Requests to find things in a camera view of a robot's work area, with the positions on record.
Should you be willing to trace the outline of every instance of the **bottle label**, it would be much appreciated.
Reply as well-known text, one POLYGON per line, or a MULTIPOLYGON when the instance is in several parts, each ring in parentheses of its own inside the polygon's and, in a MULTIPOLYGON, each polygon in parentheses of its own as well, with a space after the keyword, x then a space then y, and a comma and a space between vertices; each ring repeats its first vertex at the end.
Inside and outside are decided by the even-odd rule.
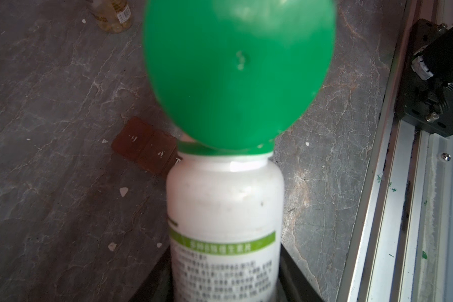
POLYGON ((126 8, 117 14, 117 18, 119 19, 119 22, 122 24, 126 22, 129 17, 131 16, 131 10, 129 9, 129 5, 126 5, 126 8))
POLYGON ((175 301, 269 302, 277 281, 276 232, 238 243, 212 243, 169 228, 175 301))

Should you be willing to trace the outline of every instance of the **gray stone surface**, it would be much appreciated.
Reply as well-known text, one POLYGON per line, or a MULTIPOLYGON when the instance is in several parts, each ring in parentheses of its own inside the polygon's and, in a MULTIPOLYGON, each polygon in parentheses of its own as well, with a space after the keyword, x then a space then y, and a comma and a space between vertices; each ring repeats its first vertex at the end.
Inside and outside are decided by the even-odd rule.
MULTIPOLYGON (((132 116, 178 134, 144 71, 144 3, 130 5, 132 28, 108 34, 81 1, 0 1, 0 301, 127 300, 168 245, 164 181, 110 149, 132 116)), ((403 9, 339 3, 325 85, 278 138, 284 244, 326 301, 337 295, 403 9)))

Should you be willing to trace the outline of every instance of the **green label stripe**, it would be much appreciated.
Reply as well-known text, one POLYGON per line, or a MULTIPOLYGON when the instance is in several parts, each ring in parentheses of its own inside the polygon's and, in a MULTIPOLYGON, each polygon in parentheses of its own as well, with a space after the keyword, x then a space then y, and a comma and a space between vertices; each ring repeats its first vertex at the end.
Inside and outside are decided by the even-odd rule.
POLYGON ((169 228, 169 236, 188 249, 210 255, 231 256, 244 255, 263 249, 275 241, 275 232, 263 238, 241 243, 211 243, 188 238, 169 228))

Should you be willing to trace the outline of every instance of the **white plastic bottle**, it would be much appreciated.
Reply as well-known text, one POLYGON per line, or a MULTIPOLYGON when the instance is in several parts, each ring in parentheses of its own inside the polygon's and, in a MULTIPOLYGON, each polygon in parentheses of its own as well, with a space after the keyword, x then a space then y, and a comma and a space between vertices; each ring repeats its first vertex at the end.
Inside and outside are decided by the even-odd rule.
POLYGON ((284 205, 272 153, 224 155, 192 142, 178 149, 183 160, 166 185, 175 301, 270 302, 284 205))

